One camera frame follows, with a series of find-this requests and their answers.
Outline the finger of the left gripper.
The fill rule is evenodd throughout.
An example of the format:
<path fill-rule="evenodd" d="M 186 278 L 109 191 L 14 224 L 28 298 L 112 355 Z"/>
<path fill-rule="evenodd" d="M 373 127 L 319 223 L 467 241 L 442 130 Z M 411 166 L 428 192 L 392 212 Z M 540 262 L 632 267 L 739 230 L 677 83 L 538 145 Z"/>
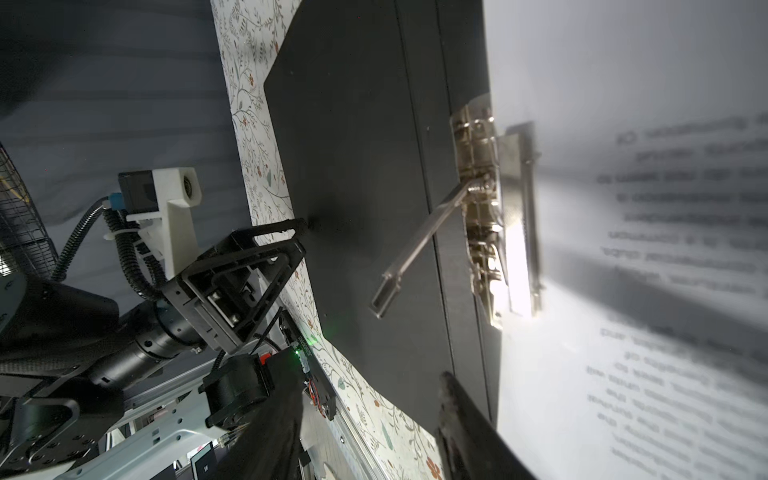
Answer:
<path fill-rule="evenodd" d="M 301 237 L 306 230 L 305 220 L 290 219 L 236 230 L 225 239 L 232 239 L 241 246 L 254 242 L 261 252 L 268 255 L 272 253 L 282 255 L 282 267 L 277 279 L 272 283 L 272 287 L 277 291 L 276 302 L 306 255 L 306 250 L 301 243 Z"/>

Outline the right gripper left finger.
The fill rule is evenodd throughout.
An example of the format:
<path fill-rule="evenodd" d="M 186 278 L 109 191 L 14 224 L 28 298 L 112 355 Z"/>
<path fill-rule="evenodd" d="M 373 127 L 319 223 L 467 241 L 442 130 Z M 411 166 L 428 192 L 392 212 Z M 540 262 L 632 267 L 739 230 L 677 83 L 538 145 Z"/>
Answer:
<path fill-rule="evenodd" d="M 262 361 L 248 354 L 217 359 L 206 376 L 206 426 L 239 429 L 214 479 L 295 479 L 305 374 L 294 353 Z"/>

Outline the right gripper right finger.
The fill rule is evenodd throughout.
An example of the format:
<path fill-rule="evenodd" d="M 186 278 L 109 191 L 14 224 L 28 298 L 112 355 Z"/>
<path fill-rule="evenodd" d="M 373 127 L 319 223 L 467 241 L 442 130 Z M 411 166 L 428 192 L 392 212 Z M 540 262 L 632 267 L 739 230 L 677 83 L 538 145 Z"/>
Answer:
<path fill-rule="evenodd" d="M 452 373 L 440 375 L 438 398 L 435 439 L 446 479 L 534 478 Z"/>

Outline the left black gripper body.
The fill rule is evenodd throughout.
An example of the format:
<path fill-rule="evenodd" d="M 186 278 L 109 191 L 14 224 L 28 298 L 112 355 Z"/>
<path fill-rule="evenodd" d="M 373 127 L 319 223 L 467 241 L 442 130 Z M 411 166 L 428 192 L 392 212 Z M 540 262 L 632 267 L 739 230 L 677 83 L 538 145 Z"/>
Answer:
<path fill-rule="evenodd" d="M 168 302 L 211 348 L 234 354 L 255 338 L 274 304 L 282 255 L 225 239 L 163 287 Z"/>

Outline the printed paper sheet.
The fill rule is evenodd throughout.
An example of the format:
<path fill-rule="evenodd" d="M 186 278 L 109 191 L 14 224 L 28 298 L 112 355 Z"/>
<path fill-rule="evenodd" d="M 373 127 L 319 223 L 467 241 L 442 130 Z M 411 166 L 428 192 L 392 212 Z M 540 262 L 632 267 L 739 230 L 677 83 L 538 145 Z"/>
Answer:
<path fill-rule="evenodd" d="M 767 5 L 488 1 L 540 308 L 497 428 L 538 479 L 767 475 Z"/>

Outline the orange folder black inside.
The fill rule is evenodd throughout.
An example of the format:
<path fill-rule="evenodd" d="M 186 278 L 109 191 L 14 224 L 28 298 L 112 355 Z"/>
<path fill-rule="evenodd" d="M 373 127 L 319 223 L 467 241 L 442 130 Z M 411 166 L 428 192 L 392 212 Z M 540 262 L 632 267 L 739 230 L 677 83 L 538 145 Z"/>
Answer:
<path fill-rule="evenodd" d="M 500 337 L 472 293 L 462 216 L 417 256 L 383 318 L 384 271 L 457 186 L 451 116 L 489 91 L 478 1 L 304 1 L 265 92 L 324 338 L 427 430 L 441 373 L 488 420 Z"/>

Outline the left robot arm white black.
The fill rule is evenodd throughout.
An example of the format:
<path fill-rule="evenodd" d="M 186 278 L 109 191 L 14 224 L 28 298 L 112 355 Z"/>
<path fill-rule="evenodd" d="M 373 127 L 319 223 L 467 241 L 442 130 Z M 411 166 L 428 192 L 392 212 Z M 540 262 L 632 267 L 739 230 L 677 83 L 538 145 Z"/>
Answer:
<path fill-rule="evenodd" d="M 1 474 L 86 457 L 123 416 L 125 393 L 180 354 L 222 354 L 204 377 L 207 427 L 234 429 L 276 388 L 247 354 L 305 256 L 301 219 L 232 232 L 126 314 L 106 297 L 32 274 L 1 280 Z"/>

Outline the metal folder clip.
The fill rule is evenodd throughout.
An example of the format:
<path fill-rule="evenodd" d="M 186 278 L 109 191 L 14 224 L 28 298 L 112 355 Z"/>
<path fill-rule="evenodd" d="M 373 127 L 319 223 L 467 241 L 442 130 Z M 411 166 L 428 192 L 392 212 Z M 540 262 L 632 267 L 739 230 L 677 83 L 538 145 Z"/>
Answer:
<path fill-rule="evenodd" d="M 501 328 L 508 315 L 532 318 L 541 309 L 541 283 L 530 136 L 522 127 L 496 125 L 488 93 L 454 113 L 451 127 L 459 182 L 385 270 L 370 309 L 377 318 L 386 315 L 405 272 L 459 210 L 471 290 L 489 324 Z"/>

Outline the floral table mat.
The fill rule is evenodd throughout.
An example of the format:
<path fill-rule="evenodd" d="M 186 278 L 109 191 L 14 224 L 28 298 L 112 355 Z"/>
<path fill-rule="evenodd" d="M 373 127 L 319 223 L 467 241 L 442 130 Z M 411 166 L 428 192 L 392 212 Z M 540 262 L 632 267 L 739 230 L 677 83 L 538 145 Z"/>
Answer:
<path fill-rule="evenodd" d="M 296 1 L 210 4 L 251 221 L 293 215 L 264 82 L 299 6 Z M 445 479 L 432 434 L 377 392 L 323 336 L 309 274 L 300 266 L 282 303 L 337 395 L 334 419 L 307 406 L 302 444 L 321 479 Z"/>

